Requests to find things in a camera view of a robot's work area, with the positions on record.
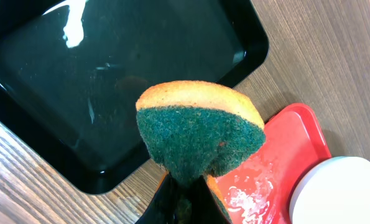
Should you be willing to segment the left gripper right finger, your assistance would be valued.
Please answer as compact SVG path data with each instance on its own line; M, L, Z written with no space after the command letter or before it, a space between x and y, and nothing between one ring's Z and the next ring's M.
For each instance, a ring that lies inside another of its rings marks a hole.
M190 224L230 224L228 215L224 214L223 207L207 186L206 180L199 177L186 190L186 199L190 202L190 209L185 215L185 223Z

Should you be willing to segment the light blue plate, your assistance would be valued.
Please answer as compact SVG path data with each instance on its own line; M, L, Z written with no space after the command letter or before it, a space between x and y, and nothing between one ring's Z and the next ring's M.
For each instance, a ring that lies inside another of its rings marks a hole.
M370 162L334 157L311 169L289 205L293 224L370 224Z

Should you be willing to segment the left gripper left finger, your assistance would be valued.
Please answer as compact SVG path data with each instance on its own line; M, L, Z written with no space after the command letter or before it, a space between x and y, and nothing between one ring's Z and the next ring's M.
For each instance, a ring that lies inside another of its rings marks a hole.
M178 223L175 210L178 203L178 185L170 174L166 174L155 192L149 206L136 224Z

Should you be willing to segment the green and orange sponge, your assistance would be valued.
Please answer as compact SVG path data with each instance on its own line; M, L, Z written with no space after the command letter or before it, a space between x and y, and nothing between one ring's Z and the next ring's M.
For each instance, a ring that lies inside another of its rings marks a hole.
M217 83L167 82L143 92L136 102L136 119L150 158L178 185L178 223L185 223L190 209L186 190L199 177L229 216L215 180L239 167L266 141L264 121L252 101Z

